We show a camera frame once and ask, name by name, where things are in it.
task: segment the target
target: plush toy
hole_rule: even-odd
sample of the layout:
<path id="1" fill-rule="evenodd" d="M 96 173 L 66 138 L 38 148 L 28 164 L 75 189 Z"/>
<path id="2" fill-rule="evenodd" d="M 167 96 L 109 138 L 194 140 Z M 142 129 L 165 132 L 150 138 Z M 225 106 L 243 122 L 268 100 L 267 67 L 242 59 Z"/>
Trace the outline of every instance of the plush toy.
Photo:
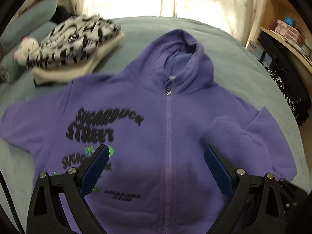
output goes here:
<path id="1" fill-rule="evenodd" d="M 18 49 L 14 53 L 14 60 L 22 67 L 26 67 L 29 54 L 39 47 L 39 43 L 34 38 L 25 37 Z"/>

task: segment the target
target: blue pillow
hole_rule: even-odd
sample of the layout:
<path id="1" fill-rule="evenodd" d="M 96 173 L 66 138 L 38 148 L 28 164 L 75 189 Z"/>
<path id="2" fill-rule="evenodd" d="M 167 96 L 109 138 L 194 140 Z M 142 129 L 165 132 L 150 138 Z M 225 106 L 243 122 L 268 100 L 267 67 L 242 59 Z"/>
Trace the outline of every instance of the blue pillow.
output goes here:
<path id="1" fill-rule="evenodd" d="M 53 17 L 56 8 L 57 0 L 42 0 L 9 23 L 0 37 L 3 55 L 10 52 L 29 33 L 48 22 Z"/>
<path id="2" fill-rule="evenodd" d="M 28 37 L 35 38 L 40 43 L 56 26 L 55 23 L 47 22 L 31 34 L 28 34 Z M 26 68 L 21 67 L 18 62 L 14 60 L 14 53 L 18 49 L 20 43 L 21 42 L 18 42 L 0 62 L 0 79 L 7 83 L 16 81 L 26 70 Z"/>

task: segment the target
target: silver bolt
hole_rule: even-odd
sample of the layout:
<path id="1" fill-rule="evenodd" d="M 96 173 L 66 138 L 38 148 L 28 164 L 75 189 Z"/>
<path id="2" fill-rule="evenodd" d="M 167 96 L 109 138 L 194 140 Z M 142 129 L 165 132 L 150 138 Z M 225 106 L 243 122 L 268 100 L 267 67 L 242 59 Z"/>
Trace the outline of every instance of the silver bolt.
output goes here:
<path id="1" fill-rule="evenodd" d="M 77 171 L 77 169 L 75 167 L 69 168 L 68 169 L 68 173 L 69 174 L 74 174 Z"/>
<path id="2" fill-rule="evenodd" d="M 237 173 L 239 175 L 244 175 L 245 174 L 245 170 L 244 169 L 237 169 Z"/>
<path id="3" fill-rule="evenodd" d="M 45 172 L 42 172 L 42 173 L 40 173 L 40 175 L 39 175 L 40 178 L 44 178 L 45 176 L 46 176 L 46 173 L 45 173 Z"/>
<path id="4" fill-rule="evenodd" d="M 272 173 L 267 173 L 266 176 L 269 178 L 269 179 L 273 179 L 274 178 L 274 175 Z"/>

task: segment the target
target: folded sleeve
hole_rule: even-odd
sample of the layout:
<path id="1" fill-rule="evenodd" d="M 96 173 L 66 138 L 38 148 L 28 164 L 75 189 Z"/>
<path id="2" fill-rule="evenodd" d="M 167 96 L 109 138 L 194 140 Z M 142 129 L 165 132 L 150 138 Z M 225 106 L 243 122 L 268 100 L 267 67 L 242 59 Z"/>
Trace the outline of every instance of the folded sleeve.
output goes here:
<path id="1" fill-rule="evenodd" d="M 72 82 L 62 90 L 9 106 L 0 119 L 0 137 L 34 157 L 61 119 L 71 87 Z"/>
<path id="2" fill-rule="evenodd" d="M 228 116 L 216 118 L 205 131 L 202 145 L 214 145 L 235 168 L 251 175 L 271 172 L 276 180 L 291 181 L 297 174 L 286 138 L 271 113 L 263 108 L 245 128 Z"/>

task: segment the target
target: hoodie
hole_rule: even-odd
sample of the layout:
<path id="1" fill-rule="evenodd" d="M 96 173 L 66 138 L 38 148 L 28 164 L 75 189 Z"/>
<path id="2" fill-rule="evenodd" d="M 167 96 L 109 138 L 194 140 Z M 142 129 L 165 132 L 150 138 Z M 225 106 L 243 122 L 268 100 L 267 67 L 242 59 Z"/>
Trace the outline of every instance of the hoodie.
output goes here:
<path id="1" fill-rule="evenodd" d="M 34 182 L 42 171 L 64 173 L 110 145 L 114 152 L 85 197 L 108 234 L 206 233 L 227 201 L 205 163 L 209 144 L 251 175 L 296 175 L 270 112 L 214 82 L 203 46 L 183 30 L 153 41 L 116 75 L 85 76 L 11 105 L 0 137 L 33 156 Z"/>

